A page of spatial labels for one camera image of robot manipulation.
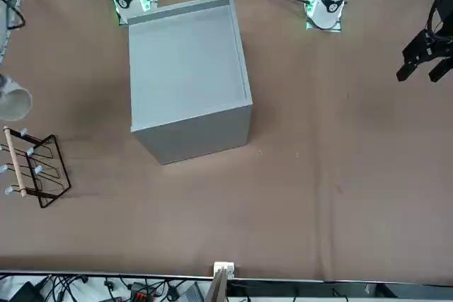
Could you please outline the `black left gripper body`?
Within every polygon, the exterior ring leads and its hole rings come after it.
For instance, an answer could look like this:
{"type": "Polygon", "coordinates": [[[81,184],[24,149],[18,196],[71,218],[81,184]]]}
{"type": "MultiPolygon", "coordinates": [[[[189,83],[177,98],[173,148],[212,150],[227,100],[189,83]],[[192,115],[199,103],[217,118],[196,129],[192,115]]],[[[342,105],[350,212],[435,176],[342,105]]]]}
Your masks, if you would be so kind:
{"type": "Polygon", "coordinates": [[[434,0],[419,33],[420,59],[452,55],[452,0],[434,0]]]}

